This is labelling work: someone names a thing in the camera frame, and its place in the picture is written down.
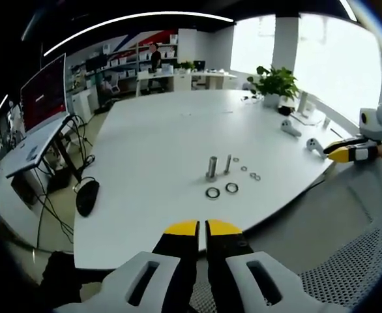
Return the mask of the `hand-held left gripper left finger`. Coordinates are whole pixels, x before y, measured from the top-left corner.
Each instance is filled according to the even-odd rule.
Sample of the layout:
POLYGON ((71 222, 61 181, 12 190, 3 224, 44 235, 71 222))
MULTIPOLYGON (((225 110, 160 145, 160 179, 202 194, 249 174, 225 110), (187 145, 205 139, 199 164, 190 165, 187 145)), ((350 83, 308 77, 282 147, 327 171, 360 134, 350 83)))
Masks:
POLYGON ((152 252, 139 252, 102 281, 83 303, 56 312, 186 312, 196 282, 199 222, 170 225, 152 252))

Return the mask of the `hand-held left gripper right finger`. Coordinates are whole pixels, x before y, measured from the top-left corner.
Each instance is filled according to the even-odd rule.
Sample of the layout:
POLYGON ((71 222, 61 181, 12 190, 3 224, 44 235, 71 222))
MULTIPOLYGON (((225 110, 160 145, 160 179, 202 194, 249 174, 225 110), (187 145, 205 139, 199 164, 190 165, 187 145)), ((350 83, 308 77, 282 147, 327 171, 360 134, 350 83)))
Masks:
POLYGON ((208 278, 218 312, 349 312, 305 292, 299 275, 265 252, 254 252, 242 231, 205 222, 208 278))

